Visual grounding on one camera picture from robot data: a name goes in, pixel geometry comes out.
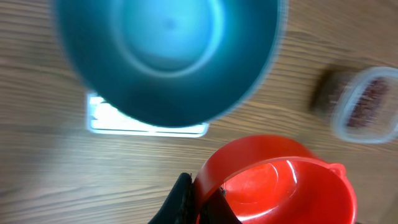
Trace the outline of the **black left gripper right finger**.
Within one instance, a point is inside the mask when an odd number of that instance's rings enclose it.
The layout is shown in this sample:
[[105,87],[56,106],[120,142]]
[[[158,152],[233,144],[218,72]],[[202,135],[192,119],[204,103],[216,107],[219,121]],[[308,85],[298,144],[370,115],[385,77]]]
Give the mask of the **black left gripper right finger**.
[[202,206],[199,224],[242,224],[225,199],[226,191],[220,187]]

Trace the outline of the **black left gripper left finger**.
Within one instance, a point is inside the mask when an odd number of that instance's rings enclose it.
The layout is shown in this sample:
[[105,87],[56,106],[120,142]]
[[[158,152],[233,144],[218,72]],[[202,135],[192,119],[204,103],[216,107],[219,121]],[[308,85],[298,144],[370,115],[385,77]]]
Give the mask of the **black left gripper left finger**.
[[193,223],[193,183],[188,173],[181,173],[160,210],[149,224]]

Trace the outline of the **red measuring scoop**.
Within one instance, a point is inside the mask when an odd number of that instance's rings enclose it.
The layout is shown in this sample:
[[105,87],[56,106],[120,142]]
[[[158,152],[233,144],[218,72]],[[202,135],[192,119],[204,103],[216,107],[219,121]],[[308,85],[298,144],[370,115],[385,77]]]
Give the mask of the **red measuring scoop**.
[[354,224],[357,199],[344,165],[270,134],[218,149],[194,180],[195,211],[222,187],[241,223]]

